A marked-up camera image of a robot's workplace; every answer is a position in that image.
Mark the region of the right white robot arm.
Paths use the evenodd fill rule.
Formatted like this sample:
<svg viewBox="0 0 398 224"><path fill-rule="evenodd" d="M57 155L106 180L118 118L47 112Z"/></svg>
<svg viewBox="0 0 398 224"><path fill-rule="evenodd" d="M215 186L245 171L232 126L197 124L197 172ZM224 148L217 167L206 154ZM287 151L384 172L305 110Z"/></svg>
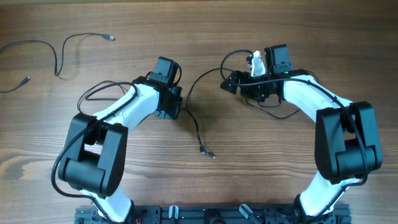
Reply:
<svg viewBox="0 0 398 224"><path fill-rule="evenodd" d="M309 70L294 69L285 44L247 51L248 72L233 70L220 87L264 102L271 95L295 105L315 122L315 163L310 185L296 198L301 223L324 221L350 188L364 185L382 164L374 108L354 103L319 84Z"/></svg>

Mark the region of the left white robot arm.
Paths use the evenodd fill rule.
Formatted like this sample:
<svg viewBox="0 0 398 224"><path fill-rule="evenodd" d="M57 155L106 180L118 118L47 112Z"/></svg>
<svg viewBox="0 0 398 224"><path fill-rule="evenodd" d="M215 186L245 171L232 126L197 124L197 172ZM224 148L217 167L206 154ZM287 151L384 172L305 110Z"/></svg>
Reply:
<svg viewBox="0 0 398 224"><path fill-rule="evenodd" d="M80 191L92 208L78 208L75 223L154 223L146 209L136 208L120 185L124 173L129 133L150 114L177 119L181 109L182 69L177 62L159 57L154 71L127 82L129 91L110 107L94 115L82 112L70 123L65 146L51 173L55 179Z"/></svg>

